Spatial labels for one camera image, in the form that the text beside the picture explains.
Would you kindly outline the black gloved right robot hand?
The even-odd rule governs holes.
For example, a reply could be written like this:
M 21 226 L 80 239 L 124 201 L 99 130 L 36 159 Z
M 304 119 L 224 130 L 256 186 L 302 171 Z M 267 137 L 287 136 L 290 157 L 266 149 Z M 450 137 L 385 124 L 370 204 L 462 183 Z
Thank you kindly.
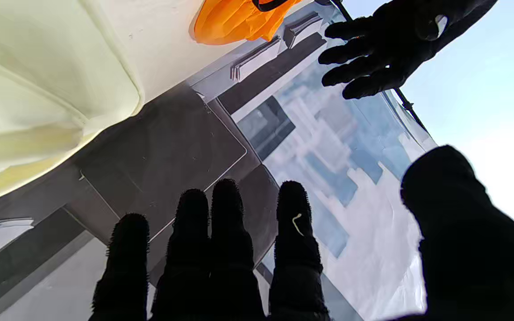
M 402 202 L 422 234 L 427 309 L 399 321 L 514 321 L 514 220 L 497 209 L 467 159 L 452 146 L 430 150 L 402 177 Z M 253 274 L 253 245 L 235 181 L 178 203 L 151 309 L 153 321 L 328 321 L 323 265 L 307 193 L 280 187 L 269 314 Z M 112 233 L 92 299 L 92 321 L 146 321 L 149 224 L 125 215 Z

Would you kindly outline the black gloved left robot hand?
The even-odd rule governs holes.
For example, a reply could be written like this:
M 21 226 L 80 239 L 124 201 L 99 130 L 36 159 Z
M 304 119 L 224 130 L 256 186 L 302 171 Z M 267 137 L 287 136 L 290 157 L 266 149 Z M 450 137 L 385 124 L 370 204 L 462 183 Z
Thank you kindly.
M 335 65 L 323 75 L 322 85 L 345 84 L 344 99 L 400 87 L 494 4 L 494 0 L 392 0 L 371 16 L 334 23 L 324 35 L 345 44 L 320 54 L 320 64 Z

